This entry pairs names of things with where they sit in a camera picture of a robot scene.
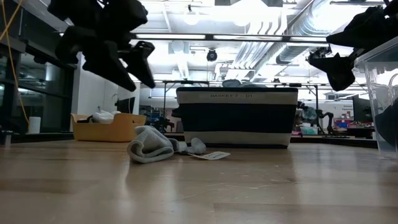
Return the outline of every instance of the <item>security camera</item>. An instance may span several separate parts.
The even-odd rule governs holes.
[[[210,49],[209,52],[207,53],[207,61],[208,62],[214,62],[217,60],[217,53],[215,49]]]

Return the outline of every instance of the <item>computer monitor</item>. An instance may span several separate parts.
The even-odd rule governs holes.
[[[131,114],[132,109],[134,108],[135,99],[135,97],[132,97],[130,99],[118,100],[118,102],[115,103],[115,106],[118,107],[118,111]]]
[[[371,103],[361,99],[358,95],[353,97],[354,120],[358,122],[373,122]]]

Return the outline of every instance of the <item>clear plastic bin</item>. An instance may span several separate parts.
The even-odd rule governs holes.
[[[353,71],[366,77],[381,156],[397,158],[398,37],[357,58]]]

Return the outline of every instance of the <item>ceiling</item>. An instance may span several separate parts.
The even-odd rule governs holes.
[[[137,33],[197,33],[197,34],[282,34],[285,32],[287,24],[300,12],[311,0],[284,0],[284,6],[267,7],[261,0],[240,0],[232,6],[215,6],[215,0],[200,1],[141,1],[149,11],[147,16],[148,23],[138,27],[133,32]],[[326,10],[316,14],[315,11],[309,15],[304,11],[301,17],[293,22],[293,26],[305,16],[317,18],[311,21],[313,25],[329,27],[329,33],[337,29],[344,28],[351,18],[366,10],[363,6],[336,6],[331,5],[330,0]],[[57,19],[46,10],[50,0],[29,0],[24,1],[23,7],[36,15],[60,32],[68,27],[68,23]],[[192,5],[192,12],[188,11],[188,4]],[[183,41],[184,53],[175,54],[171,45],[171,40],[151,41],[156,49],[149,56],[150,69],[156,80],[181,79],[182,74],[187,72],[188,79],[208,80],[221,76],[221,66],[231,69],[239,54],[242,54],[244,43],[232,41]],[[250,51],[245,53],[246,65],[251,64],[258,57],[257,63],[253,62],[253,67],[247,67],[242,73],[237,73],[239,79],[247,77],[249,69],[254,70],[255,78],[260,78],[263,82],[269,82],[273,78],[279,78],[282,82],[312,82],[327,83],[326,74],[311,67],[306,61],[308,51],[316,47],[305,48],[298,54],[288,66],[276,65],[275,57],[264,61],[264,57],[275,49],[276,44],[268,44],[267,47],[258,43],[251,45]],[[258,47],[264,47],[263,54],[255,55]],[[215,49],[218,59],[215,62],[207,62],[206,55],[208,49]],[[348,55],[351,49],[333,46],[333,53],[340,52],[341,55]],[[358,77],[359,83],[364,83],[364,77]]]

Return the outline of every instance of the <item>yellow bin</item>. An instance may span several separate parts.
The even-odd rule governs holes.
[[[146,117],[116,114],[111,124],[77,123],[87,115],[71,114],[73,135],[77,141],[129,142],[136,138],[134,128],[145,125]]]

